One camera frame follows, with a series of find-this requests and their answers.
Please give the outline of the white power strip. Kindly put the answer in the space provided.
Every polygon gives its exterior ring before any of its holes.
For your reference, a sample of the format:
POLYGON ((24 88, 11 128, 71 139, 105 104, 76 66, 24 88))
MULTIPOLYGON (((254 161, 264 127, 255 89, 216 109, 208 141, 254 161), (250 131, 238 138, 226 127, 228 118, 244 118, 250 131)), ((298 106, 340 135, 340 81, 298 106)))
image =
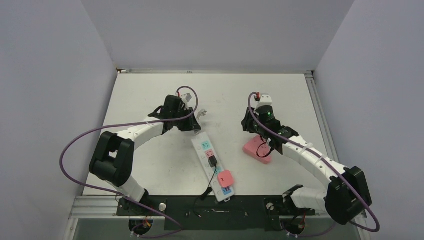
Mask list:
POLYGON ((229 202, 235 195, 235 189, 231 183, 229 186, 222 186, 219 174, 222 172, 230 173, 224 168, 212 141, 206 132, 200 132, 191 139, 196 155, 201 163, 216 200, 220 202, 229 202))

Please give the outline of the pink triangular socket adapter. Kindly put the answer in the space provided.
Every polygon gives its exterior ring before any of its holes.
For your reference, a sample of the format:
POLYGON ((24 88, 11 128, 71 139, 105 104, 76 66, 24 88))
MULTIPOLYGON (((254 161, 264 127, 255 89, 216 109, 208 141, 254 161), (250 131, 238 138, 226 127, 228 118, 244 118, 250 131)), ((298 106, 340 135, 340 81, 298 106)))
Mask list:
POLYGON ((249 140, 242 148, 243 152, 262 164, 269 164, 272 161, 271 148, 266 141, 257 135, 249 140))

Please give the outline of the black charger with cable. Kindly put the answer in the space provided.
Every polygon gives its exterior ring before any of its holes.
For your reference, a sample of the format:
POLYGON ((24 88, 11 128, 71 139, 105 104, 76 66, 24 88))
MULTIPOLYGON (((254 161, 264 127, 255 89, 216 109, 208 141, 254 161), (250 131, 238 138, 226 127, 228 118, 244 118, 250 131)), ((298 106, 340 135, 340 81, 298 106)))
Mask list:
POLYGON ((212 181, 213 181, 213 178, 215 177, 215 175, 216 175, 216 173, 217 173, 217 165, 218 165, 218 161, 217 161, 217 159, 216 159, 216 157, 215 156, 211 156, 209 159, 208 159, 208 163, 209 163, 209 165, 211 166, 211 168, 213 168, 213 174, 212 174, 212 176, 211 176, 211 178, 210 178, 210 180, 209 180, 209 183, 208 183, 208 186, 207 186, 207 188, 206 188, 206 190, 204 191, 204 193, 203 194, 201 194, 200 196, 198 196, 195 200, 194 200, 194 203, 193 203, 193 209, 192 209, 192 212, 198 217, 198 218, 201 218, 202 216, 201 216, 201 214, 196 210, 196 205, 197 205, 197 202, 198 202, 198 200, 201 200, 201 201, 203 201, 212 191, 213 191, 213 189, 212 189, 212 181))

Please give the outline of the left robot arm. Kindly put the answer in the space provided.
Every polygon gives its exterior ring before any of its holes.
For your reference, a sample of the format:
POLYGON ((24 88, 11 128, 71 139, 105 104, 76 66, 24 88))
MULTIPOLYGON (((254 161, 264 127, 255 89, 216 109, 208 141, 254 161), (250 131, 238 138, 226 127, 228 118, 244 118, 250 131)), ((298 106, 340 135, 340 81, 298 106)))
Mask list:
POLYGON ((149 201, 147 191, 132 176, 135 150, 173 128, 181 132, 200 131, 194 109, 189 106, 191 98, 189 93, 168 95, 164 104, 150 113, 143 124, 117 133, 105 131, 100 135, 89 172, 130 198, 129 208, 136 215, 148 211, 149 201))

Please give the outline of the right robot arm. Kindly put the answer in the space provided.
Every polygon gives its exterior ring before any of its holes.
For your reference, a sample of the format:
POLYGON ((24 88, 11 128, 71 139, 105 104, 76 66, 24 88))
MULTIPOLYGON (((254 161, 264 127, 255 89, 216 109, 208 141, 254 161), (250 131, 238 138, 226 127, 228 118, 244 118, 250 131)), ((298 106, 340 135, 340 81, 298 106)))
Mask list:
POLYGON ((346 225, 367 210, 371 194, 365 173, 357 166, 346 167, 316 150, 289 126, 274 117, 271 106, 246 109, 241 122, 245 132, 259 135, 273 151, 295 161, 322 185, 323 189, 295 185, 283 193, 283 209, 293 215, 302 210, 325 212, 338 224, 346 225))

